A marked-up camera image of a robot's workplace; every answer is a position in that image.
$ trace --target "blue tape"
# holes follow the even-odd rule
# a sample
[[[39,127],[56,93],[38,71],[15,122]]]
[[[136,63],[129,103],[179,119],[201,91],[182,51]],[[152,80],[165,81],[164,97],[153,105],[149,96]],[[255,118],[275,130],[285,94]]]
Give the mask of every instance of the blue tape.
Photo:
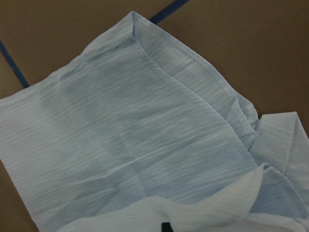
[[[149,21],[154,24],[158,24],[163,19],[165,19],[167,16],[169,16],[171,13],[176,11],[178,8],[185,5],[188,1],[189,0],[175,0],[170,5],[168,5],[166,8],[164,8],[162,11],[160,11],[155,16],[153,16],[151,19],[149,19]]]
[[[4,47],[4,44],[2,43],[2,41],[0,40],[0,51],[3,54],[6,62],[8,62],[9,66],[11,67],[11,69],[13,70],[13,72],[15,73],[17,79],[19,80],[19,82],[21,83],[21,85],[23,86],[23,88],[28,88],[30,85],[28,84],[27,80],[24,78],[24,76],[22,75],[21,71],[19,70],[19,68],[17,67],[17,65],[15,64],[14,60],[12,59],[12,57],[9,55],[8,51],[6,50],[6,48]]]

